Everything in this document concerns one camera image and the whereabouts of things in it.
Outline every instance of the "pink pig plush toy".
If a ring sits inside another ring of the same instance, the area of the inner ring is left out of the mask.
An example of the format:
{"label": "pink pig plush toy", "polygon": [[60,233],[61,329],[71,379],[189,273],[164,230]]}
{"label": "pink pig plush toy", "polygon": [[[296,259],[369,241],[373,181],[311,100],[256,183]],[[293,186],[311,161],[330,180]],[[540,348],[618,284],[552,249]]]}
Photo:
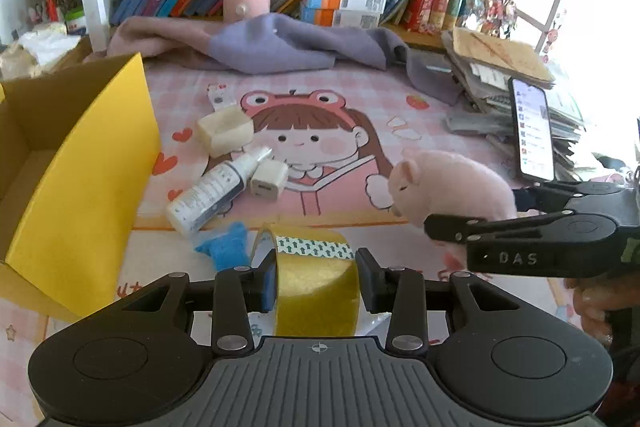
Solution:
{"label": "pink pig plush toy", "polygon": [[[401,161],[389,176],[389,192],[396,213],[420,229],[430,214],[489,221],[517,217],[506,181],[476,161],[445,151],[421,151]],[[450,251],[465,261],[465,247],[450,245]]]}

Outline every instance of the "green book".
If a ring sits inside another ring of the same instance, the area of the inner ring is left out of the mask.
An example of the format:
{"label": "green book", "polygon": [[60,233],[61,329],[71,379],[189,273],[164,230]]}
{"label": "green book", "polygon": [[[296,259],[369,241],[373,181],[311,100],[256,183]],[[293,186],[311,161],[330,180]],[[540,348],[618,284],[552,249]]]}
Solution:
{"label": "green book", "polygon": [[443,30],[452,30],[458,20],[458,14],[460,13],[460,6],[462,6],[462,0],[449,0],[447,4],[447,12],[444,15]]}

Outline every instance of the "bottle label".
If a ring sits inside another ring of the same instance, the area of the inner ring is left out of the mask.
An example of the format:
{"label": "bottle label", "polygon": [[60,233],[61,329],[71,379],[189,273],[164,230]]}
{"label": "bottle label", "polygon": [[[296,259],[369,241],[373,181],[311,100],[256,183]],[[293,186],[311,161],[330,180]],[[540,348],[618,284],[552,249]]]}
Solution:
{"label": "bottle label", "polygon": [[242,191],[242,178],[227,163],[216,165],[172,204],[171,212],[186,229],[197,230]]}

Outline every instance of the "gray ribbed panel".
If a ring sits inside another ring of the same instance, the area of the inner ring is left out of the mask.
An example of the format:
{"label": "gray ribbed panel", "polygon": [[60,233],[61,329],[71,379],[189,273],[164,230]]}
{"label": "gray ribbed panel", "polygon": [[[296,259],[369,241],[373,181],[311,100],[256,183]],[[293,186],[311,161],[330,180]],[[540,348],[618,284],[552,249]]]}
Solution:
{"label": "gray ribbed panel", "polygon": [[[324,344],[317,352],[312,346]],[[46,427],[63,427],[45,421]],[[417,360],[373,339],[265,339],[214,364],[185,403],[139,427],[497,427],[447,396]],[[585,417],[571,427],[602,427]]]}

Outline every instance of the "yellow packing tape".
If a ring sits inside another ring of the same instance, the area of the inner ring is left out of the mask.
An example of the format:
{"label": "yellow packing tape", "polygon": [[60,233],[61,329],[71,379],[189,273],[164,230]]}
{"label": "yellow packing tape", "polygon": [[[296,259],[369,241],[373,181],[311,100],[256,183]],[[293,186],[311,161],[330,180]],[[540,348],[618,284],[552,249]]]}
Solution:
{"label": "yellow packing tape", "polygon": [[360,306],[353,251],[339,233],[264,225],[254,254],[276,248],[276,325],[282,337],[350,337]]}

